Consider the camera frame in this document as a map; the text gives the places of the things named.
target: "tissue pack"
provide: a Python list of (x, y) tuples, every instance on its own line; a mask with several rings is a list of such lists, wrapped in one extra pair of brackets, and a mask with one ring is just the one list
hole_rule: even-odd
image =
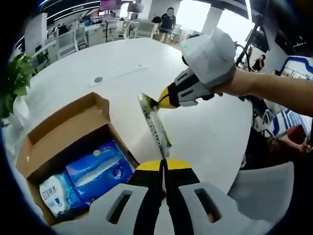
[(70, 163), (66, 169), (79, 197), (89, 205), (119, 183), (126, 183), (133, 174), (114, 141)]
[(45, 180), (39, 185), (39, 191), (43, 202), (59, 219), (73, 217), (88, 207), (79, 198), (66, 170)]

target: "ceiling light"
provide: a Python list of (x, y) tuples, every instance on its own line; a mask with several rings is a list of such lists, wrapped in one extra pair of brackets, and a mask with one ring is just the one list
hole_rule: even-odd
[(250, 0), (246, 0), (246, 10), (248, 12), (248, 18), (252, 22), (252, 11), (251, 11)]
[(17, 43), (15, 43), (15, 45), (17, 45), (23, 38), (24, 38), (24, 36), (22, 36), (22, 37), (17, 41)]
[(87, 5), (87, 4), (97, 3), (97, 2), (100, 2), (100, 1), (92, 1), (92, 2), (87, 2), (87, 3), (80, 4), (80, 5), (77, 5), (77, 6), (72, 6), (72, 7), (68, 8), (68, 9), (65, 9), (65, 10), (62, 10), (62, 11), (60, 11), (60, 12), (58, 12), (58, 13), (55, 13), (55, 14), (52, 15), (52, 16), (49, 16), (49, 17), (47, 18), (47, 20), (49, 20), (51, 17), (54, 17), (54, 16), (56, 16), (56, 15), (59, 15), (60, 13), (65, 12), (65, 11), (68, 11), (68, 10), (70, 10), (70, 9), (73, 9), (73, 8), (76, 8), (76, 7), (79, 7), (79, 6), (84, 6), (84, 5)]
[(42, 6), (44, 3), (46, 3), (49, 0), (44, 0), (42, 3), (40, 3), (38, 6)]
[(93, 6), (93, 7), (88, 7), (88, 8), (80, 9), (80, 10), (78, 10), (78, 11), (73, 11), (73, 12), (71, 12), (71, 13), (65, 14), (65, 15), (63, 15), (63, 16), (60, 16), (59, 18), (54, 19), (54, 21), (57, 21), (57, 20), (59, 20), (59, 19), (65, 17), (65, 16), (72, 15), (72, 14), (74, 14), (74, 13), (76, 13), (76, 12), (84, 11), (84, 10), (88, 10), (88, 9), (93, 9), (93, 8), (99, 8), (99, 6)]

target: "open cardboard box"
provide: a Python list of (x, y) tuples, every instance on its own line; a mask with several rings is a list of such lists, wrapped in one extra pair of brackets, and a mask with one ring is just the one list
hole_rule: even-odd
[(64, 170), (68, 163), (86, 151), (108, 140), (117, 143), (133, 167), (138, 166), (110, 123), (109, 101), (96, 93), (90, 93), (58, 110), (27, 135), (16, 168), (26, 179), (34, 202), (42, 209), (44, 219), (50, 226), (62, 220), (55, 218), (42, 201), (39, 184)]

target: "table surface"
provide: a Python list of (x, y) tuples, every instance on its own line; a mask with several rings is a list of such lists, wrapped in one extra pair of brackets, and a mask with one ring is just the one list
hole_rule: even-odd
[[(110, 101), (112, 124), (136, 159), (160, 159), (138, 103), (144, 92), (158, 99), (161, 91), (186, 69), (181, 52), (148, 38), (121, 40), (71, 54), (31, 80), (25, 96), (30, 122), (25, 136), (68, 103), (97, 92)], [(104, 81), (94, 84), (96, 77)], [(224, 95), (197, 106), (160, 110), (173, 144), (171, 157), (190, 163), (201, 181), (228, 193), (246, 150), (252, 106)]]

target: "man in black shirt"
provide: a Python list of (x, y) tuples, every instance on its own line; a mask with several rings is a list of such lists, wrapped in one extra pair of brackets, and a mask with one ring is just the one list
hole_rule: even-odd
[(69, 29), (66, 27), (65, 24), (63, 24), (60, 28), (59, 28), (59, 36), (61, 36), (62, 34), (65, 34), (69, 32)]
[(112, 10), (110, 11), (110, 14), (115, 18), (116, 17), (116, 13), (113, 12)]
[(163, 43), (167, 43), (169, 36), (172, 33), (173, 28), (176, 24), (176, 17), (174, 15), (174, 8), (170, 7), (167, 9), (167, 12), (162, 15), (162, 23), (160, 26), (160, 42), (162, 42), (162, 38), (164, 36)]

